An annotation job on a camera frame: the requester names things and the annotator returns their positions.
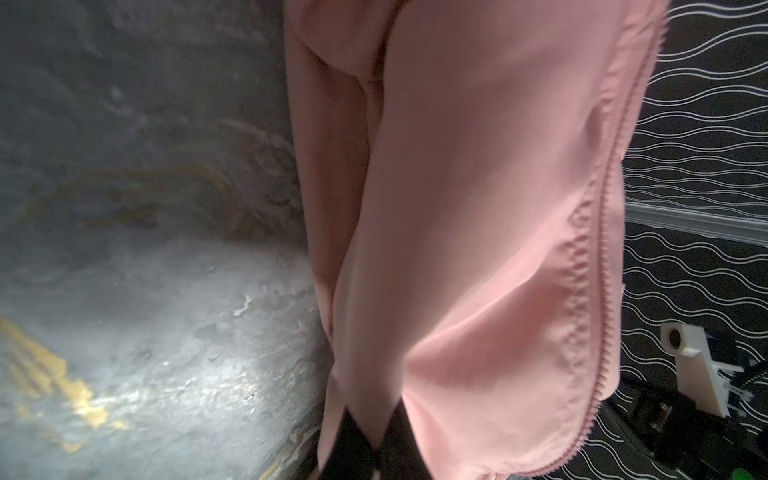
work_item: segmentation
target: white plastic mount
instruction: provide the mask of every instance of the white plastic mount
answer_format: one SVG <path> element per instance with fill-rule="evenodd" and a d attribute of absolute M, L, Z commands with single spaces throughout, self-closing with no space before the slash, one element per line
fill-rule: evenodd
<path fill-rule="evenodd" d="M 674 355 L 677 367 L 677 391 L 689 396 L 702 412 L 729 416 L 730 380 L 717 375 L 718 370 L 743 372 L 740 366 L 714 362 L 707 344 L 707 334 L 700 326 L 686 323 L 661 325 L 661 346 Z"/>

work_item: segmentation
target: pink fabric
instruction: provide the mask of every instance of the pink fabric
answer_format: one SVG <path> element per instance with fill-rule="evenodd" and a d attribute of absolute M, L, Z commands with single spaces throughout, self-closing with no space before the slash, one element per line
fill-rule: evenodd
<path fill-rule="evenodd" d="M 376 446 L 401 396 L 435 480 L 576 453 L 618 381 L 621 158 L 665 9 L 287 0 L 321 464 L 345 406 Z"/>

